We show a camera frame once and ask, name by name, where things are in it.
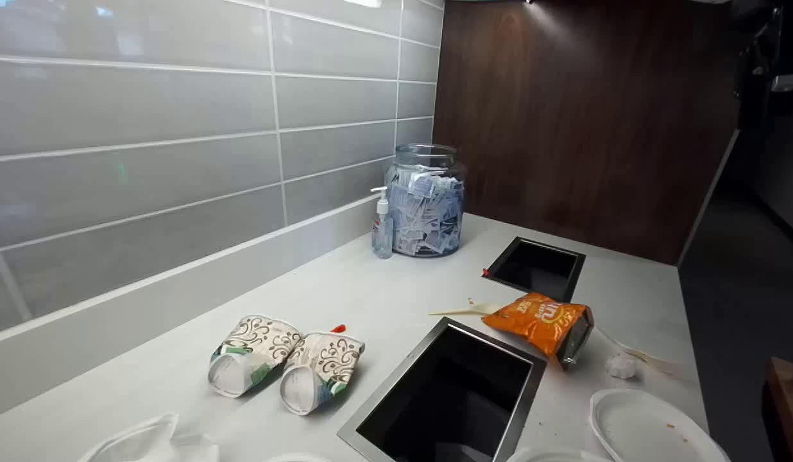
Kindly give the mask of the orange snack packet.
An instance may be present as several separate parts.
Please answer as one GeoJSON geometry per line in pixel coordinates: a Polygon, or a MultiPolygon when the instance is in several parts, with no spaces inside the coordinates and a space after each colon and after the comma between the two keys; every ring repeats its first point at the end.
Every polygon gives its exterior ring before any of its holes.
{"type": "Polygon", "coordinates": [[[488,314],[486,327],[525,339],[537,351],[560,364],[573,363],[591,336],[592,310],[581,304],[560,304],[542,294],[528,294],[488,314]]]}

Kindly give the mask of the white used napkin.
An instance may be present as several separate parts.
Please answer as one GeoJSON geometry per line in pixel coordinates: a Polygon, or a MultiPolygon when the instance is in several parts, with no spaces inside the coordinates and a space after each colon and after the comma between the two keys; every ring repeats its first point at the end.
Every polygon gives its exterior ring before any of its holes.
{"type": "Polygon", "coordinates": [[[632,358],[609,358],[605,373],[626,383],[636,383],[642,377],[642,368],[632,358]]]}

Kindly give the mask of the small clear spray bottle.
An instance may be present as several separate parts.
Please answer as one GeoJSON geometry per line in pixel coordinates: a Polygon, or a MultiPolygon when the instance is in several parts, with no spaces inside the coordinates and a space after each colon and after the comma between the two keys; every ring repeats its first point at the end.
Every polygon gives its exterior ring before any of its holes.
{"type": "Polygon", "coordinates": [[[388,188],[373,188],[369,194],[378,195],[373,250],[380,259],[389,259],[392,256],[392,215],[388,205],[388,188]]]}

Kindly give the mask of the glass jar with blue packets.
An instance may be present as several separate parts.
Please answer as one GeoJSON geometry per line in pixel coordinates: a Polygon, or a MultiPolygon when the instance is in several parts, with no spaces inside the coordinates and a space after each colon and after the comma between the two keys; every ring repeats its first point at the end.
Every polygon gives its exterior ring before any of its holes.
{"type": "Polygon", "coordinates": [[[461,246],[465,167],[445,144],[398,144],[388,169],[396,253],[445,256],[461,246]]]}

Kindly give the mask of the wooden stir stick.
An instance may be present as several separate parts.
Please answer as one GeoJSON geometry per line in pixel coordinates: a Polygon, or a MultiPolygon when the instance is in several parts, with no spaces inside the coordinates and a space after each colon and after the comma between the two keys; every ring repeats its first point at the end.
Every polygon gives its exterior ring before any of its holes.
{"type": "Polygon", "coordinates": [[[499,310],[501,306],[495,304],[474,304],[470,301],[466,309],[439,309],[439,310],[428,310],[428,315],[488,315],[492,310],[499,310]]]}

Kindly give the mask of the white plate near edge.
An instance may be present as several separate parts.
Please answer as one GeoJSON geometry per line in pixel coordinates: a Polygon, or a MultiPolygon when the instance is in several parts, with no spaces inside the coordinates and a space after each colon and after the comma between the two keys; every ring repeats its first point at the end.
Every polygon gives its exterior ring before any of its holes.
{"type": "Polygon", "coordinates": [[[588,413],[614,462],[732,462],[682,410],[642,391],[600,391],[588,413]]]}

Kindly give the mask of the crumpled clear plastic wrap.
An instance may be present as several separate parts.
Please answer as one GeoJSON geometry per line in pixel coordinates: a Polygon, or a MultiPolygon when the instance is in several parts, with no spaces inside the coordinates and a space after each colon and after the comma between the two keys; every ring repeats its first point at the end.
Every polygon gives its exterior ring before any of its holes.
{"type": "Polygon", "coordinates": [[[142,422],[79,458],[79,462],[221,462],[221,449],[203,435],[182,435],[176,413],[142,422]]]}

